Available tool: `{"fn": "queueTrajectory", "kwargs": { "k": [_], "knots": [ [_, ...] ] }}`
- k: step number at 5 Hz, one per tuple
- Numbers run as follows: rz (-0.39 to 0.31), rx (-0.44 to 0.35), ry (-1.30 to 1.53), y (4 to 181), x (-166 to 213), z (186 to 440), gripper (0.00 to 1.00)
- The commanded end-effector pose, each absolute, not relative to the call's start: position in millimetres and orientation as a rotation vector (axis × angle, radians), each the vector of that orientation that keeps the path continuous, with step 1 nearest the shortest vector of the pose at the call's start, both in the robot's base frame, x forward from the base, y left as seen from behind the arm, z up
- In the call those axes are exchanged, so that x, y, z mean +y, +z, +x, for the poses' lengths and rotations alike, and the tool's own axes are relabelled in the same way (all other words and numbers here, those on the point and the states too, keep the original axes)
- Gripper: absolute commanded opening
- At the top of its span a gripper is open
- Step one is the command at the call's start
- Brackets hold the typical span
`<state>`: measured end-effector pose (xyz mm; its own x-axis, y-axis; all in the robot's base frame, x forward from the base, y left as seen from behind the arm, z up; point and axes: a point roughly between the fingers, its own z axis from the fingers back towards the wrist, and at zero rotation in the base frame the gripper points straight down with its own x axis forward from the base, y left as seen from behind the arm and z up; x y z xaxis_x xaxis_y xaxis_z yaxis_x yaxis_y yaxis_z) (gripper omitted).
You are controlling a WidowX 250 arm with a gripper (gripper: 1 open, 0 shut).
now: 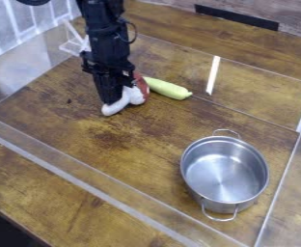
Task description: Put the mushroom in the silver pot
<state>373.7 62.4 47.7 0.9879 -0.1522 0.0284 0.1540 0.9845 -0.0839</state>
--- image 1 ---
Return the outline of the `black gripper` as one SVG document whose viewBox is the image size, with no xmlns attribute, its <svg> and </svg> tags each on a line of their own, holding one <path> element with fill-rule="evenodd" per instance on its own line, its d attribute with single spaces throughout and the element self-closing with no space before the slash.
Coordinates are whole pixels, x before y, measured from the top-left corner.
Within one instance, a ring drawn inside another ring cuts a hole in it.
<svg viewBox="0 0 301 247">
<path fill-rule="evenodd" d="M 123 97 L 124 87 L 133 86 L 135 65 L 129 61 L 131 51 L 119 49 L 105 54 L 96 55 L 84 50 L 80 53 L 82 58 L 82 71 L 93 73 L 94 86 L 101 101 L 112 104 Z M 116 76 L 112 79 L 108 74 L 96 72 L 112 72 Z"/>
</svg>

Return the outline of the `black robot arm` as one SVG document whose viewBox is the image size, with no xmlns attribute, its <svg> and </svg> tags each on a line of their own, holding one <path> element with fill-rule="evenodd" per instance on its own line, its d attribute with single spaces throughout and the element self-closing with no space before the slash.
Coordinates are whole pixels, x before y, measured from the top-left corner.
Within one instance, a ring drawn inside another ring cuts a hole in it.
<svg viewBox="0 0 301 247">
<path fill-rule="evenodd" d="M 113 104 L 123 97 L 124 87 L 133 86 L 135 65 L 129 61 L 131 44 L 128 25 L 123 17 L 124 0 L 76 0 L 90 50 L 80 53 L 82 71 L 94 79 L 94 86 L 104 104 Z"/>
</svg>

